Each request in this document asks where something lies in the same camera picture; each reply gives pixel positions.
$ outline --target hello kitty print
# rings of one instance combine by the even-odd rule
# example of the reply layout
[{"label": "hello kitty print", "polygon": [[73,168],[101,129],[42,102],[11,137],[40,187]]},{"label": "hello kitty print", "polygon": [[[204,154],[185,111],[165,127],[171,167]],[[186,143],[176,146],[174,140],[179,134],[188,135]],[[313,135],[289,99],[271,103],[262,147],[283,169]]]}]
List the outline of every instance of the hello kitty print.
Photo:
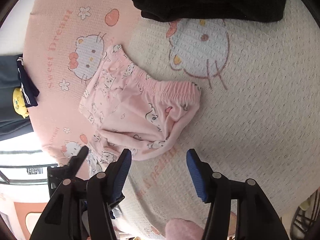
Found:
[{"label": "hello kitty print", "polygon": [[196,84],[154,80],[128,58],[121,45],[114,45],[107,48],[79,111],[96,130],[88,145],[98,162],[108,165],[124,148],[131,150],[134,160],[171,149],[199,101]]},{"label": "hello kitty print", "polygon": [[230,42],[222,19],[181,19],[169,23],[167,38],[170,42],[169,64],[172,70],[183,70],[187,75],[212,81],[221,76],[227,65]]},{"label": "hello kitty print", "polygon": [[[63,130],[66,134],[71,133],[70,128],[64,127]],[[64,145],[61,146],[61,152],[69,160],[72,156],[77,156],[81,147],[88,143],[86,135],[81,134],[79,136],[81,142],[65,140]]]},{"label": "hello kitty print", "polygon": [[69,55],[69,70],[87,81],[93,77],[104,54],[104,35],[88,35],[76,40],[76,50]]}]

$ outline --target window frame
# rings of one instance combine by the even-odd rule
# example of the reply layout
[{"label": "window frame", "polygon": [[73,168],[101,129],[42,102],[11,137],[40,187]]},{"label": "window frame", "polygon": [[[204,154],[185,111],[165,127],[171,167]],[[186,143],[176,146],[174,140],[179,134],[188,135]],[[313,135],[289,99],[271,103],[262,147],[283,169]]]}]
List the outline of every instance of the window frame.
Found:
[{"label": "window frame", "polygon": [[[58,167],[57,163],[53,164],[41,164],[41,165],[0,165],[0,168],[12,168],[12,169],[24,169],[24,168],[43,168],[43,167]],[[48,184],[48,179],[8,179],[2,171],[0,171],[0,184],[4,185],[43,185]]]}]

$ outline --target pink underwear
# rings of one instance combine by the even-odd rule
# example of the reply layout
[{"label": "pink underwear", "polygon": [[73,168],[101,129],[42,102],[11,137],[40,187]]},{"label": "pink underwear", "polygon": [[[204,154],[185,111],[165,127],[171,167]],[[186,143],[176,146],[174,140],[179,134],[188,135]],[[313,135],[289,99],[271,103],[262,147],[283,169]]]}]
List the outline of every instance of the pink underwear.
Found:
[{"label": "pink underwear", "polygon": [[79,106],[96,129],[88,146],[105,164],[124,148],[133,160],[163,154],[199,109],[200,94],[192,82],[154,80],[121,45],[109,47]]}]

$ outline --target wall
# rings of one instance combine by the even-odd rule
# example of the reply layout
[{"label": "wall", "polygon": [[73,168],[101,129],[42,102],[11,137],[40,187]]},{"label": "wall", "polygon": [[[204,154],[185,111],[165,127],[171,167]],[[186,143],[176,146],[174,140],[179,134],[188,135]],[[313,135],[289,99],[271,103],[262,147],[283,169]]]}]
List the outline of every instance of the wall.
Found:
[{"label": "wall", "polygon": [[23,231],[21,230],[14,202],[2,193],[0,194],[0,211],[8,216],[12,233],[17,240],[26,240]]},{"label": "wall", "polygon": [[26,240],[30,239],[30,233],[26,226],[26,216],[29,213],[42,212],[46,204],[47,203],[19,203],[19,202],[14,203],[17,217]]},{"label": "wall", "polygon": [[4,193],[14,202],[45,203],[48,202],[49,188],[44,185],[6,185],[0,184],[0,194]]}]

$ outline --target elastic waistband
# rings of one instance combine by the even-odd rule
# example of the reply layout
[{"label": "elastic waistband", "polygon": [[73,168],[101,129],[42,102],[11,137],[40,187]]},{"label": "elastic waistband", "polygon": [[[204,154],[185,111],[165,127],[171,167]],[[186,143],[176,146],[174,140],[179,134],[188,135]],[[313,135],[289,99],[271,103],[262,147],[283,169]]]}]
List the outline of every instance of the elastic waistband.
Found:
[{"label": "elastic waistband", "polygon": [[[126,63],[132,62],[123,51],[120,45],[109,48],[108,52],[112,57],[125,57],[123,60]],[[137,89],[147,91],[150,96],[156,97],[161,101],[177,101],[180,103],[195,103],[199,104],[201,89],[198,85],[190,81],[157,81],[149,76],[147,72],[135,65],[132,75],[128,76],[127,84],[136,86]]]}]

